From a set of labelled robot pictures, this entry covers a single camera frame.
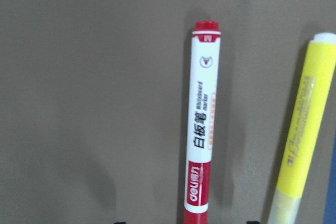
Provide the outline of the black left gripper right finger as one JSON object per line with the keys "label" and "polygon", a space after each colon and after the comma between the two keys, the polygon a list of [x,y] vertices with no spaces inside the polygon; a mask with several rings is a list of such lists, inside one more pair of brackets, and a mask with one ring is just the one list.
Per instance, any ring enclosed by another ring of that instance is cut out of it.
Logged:
{"label": "black left gripper right finger", "polygon": [[246,224],[260,224],[260,222],[256,220],[250,220],[250,221],[247,221]]}

